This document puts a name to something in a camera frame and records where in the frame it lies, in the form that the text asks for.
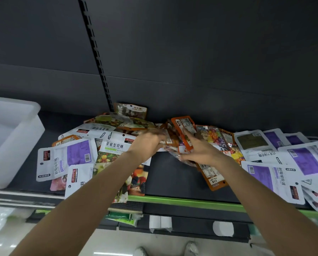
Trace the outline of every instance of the green shelf edge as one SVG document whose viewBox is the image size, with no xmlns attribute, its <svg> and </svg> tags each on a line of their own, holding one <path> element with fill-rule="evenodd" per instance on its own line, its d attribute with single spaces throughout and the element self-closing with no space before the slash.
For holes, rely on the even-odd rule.
<svg viewBox="0 0 318 256">
<path fill-rule="evenodd" d="M 233 212 L 246 213 L 246 210 L 241 204 L 214 202 L 205 200 L 193 200 L 193 199 L 179 199 L 179 198 L 166 198 L 166 197 L 155 197 L 155 196 L 128 196 L 129 201 L 145 202 L 145 203 L 157 203 L 173 206 L 190 206 L 201 209 L 214 209 L 224 210 Z M 318 212 L 313 210 L 299 209 L 299 211 L 307 217 L 317 218 Z"/>
</svg>

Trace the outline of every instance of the forearm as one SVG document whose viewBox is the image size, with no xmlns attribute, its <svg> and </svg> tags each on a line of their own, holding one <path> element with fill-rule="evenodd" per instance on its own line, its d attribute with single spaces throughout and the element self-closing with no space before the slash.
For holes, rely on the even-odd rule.
<svg viewBox="0 0 318 256">
<path fill-rule="evenodd" d="M 275 254 L 318 255 L 318 227 L 229 159 L 220 156 L 212 166 L 229 183 Z"/>
<path fill-rule="evenodd" d="M 141 160 L 133 153 L 120 155 L 46 215 L 11 255 L 78 255 L 139 164 Z"/>
</svg>

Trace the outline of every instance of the shoe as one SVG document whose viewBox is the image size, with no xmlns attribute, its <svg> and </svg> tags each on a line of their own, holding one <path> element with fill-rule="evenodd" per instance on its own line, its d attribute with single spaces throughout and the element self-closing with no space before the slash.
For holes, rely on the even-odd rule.
<svg viewBox="0 0 318 256">
<path fill-rule="evenodd" d="M 148 254 L 144 247 L 138 247 L 135 249 L 133 256 L 148 256 Z"/>
<path fill-rule="evenodd" d="M 185 247 L 184 256 L 197 256 L 199 254 L 198 247 L 195 242 L 188 242 Z"/>
</svg>

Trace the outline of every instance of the floor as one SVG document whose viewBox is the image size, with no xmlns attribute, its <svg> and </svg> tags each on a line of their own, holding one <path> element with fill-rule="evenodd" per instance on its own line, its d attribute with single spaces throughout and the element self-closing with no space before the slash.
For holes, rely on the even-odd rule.
<svg viewBox="0 0 318 256">
<path fill-rule="evenodd" d="M 33 226 L 9 219 L 0 231 L 0 256 L 9 255 Z M 261 255 L 245 243 L 103 229 L 93 233 L 80 255 L 132 256 L 136 247 L 143 246 L 150 256 L 178 256 L 183 255 L 185 245 L 191 240 L 196 242 L 200 256 Z"/>
</svg>

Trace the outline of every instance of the white plastic bin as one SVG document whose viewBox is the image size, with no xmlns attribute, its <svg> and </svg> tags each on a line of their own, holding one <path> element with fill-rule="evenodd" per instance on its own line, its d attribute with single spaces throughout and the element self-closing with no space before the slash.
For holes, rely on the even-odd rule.
<svg viewBox="0 0 318 256">
<path fill-rule="evenodd" d="M 43 134 L 40 109 L 35 102 L 0 98 L 0 189 L 9 185 Z"/>
</svg>

